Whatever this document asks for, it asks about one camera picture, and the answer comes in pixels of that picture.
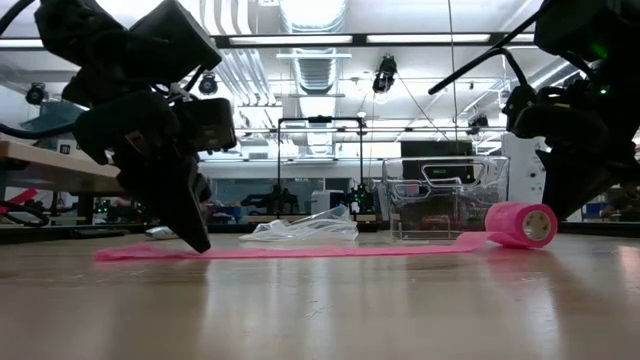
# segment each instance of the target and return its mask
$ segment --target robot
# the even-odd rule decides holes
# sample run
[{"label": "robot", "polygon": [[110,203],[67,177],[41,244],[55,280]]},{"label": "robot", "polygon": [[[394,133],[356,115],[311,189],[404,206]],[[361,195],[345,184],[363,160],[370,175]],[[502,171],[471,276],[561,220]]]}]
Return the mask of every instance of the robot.
[{"label": "robot", "polygon": [[[566,88],[536,92],[504,46],[536,23],[535,44],[582,70]],[[545,0],[540,9],[485,54],[429,90],[433,95],[487,59],[502,55],[518,77],[503,113],[519,138],[544,136],[542,202],[565,219],[617,183],[639,184],[633,138],[640,71],[631,55],[640,32],[640,0]]]},{"label": "robot", "polygon": [[258,209],[266,208],[267,215],[285,213],[285,205],[289,205],[290,214],[300,211],[298,196],[293,195],[287,188],[282,190],[280,185],[274,185],[269,194],[249,194],[240,202],[240,205]]},{"label": "robot", "polygon": [[[33,2],[17,1],[0,19],[0,35]],[[196,251],[208,250],[199,203],[211,194],[197,153],[236,145],[229,101],[189,93],[221,62],[208,34],[177,0],[161,2],[129,29],[95,0],[41,0],[35,21],[45,49],[80,67],[62,98],[89,110],[47,131],[0,124],[0,132],[25,139],[72,132],[101,165],[113,151],[129,195]]]}]

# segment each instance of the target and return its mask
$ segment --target wooden table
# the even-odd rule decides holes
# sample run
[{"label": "wooden table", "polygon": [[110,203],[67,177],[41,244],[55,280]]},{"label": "wooden table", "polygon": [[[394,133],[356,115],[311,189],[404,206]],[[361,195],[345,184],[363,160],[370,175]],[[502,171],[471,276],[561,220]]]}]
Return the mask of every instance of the wooden table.
[{"label": "wooden table", "polygon": [[0,247],[0,358],[638,358],[633,240],[562,235],[544,251],[423,257],[91,258],[141,240]]},{"label": "wooden table", "polygon": [[0,162],[27,163],[24,170],[6,172],[5,186],[65,192],[122,191],[115,179],[119,170],[114,166],[101,166],[26,144],[0,141]]}]

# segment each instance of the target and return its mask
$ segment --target clear plastic bag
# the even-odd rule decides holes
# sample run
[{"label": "clear plastic bag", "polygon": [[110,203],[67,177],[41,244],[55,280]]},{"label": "clear plastic bag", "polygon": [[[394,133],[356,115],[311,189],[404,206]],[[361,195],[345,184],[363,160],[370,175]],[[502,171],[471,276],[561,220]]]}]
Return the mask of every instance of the clear plastic bag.
[{"label": "clear plastic bag", "polygon": [[349,209],[343,205],[289,223],[275,220],[260,224],[253,234],[243,235],[244,241],[344,240],[358,237],[358,223],[351,220]]}]

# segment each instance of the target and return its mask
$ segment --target ventilation duct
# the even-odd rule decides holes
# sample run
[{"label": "ventilation duct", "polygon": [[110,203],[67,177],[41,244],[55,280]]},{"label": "ventilation duct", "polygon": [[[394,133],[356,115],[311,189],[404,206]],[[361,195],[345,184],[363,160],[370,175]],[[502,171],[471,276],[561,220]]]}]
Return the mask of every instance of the ventilation duct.
[{"label": "ventilation duct", "polygon": [[[346,19],[346,0],[281,0],[282,28],[287,33],[338,33]],[[293,54],[336,54],[335,48],[292,50]],[[293,59],[298,92],[326,95],[336,85],[337,59]],[[335,98],[301,98],[304,116],[334,115]]]}]

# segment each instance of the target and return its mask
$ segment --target clear plastic bin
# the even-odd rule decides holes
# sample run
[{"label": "clear plastic bin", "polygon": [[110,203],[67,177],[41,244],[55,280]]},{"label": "clear plastic bin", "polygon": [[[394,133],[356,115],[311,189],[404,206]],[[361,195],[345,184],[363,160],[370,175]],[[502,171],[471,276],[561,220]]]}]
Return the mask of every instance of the clear plastic bin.
[{"label": "clear plastic bin", "polygon": [[491,205],[507,201],[508,168],[502,156],[385,161],[392,238],[447,243],[484,230]]}]

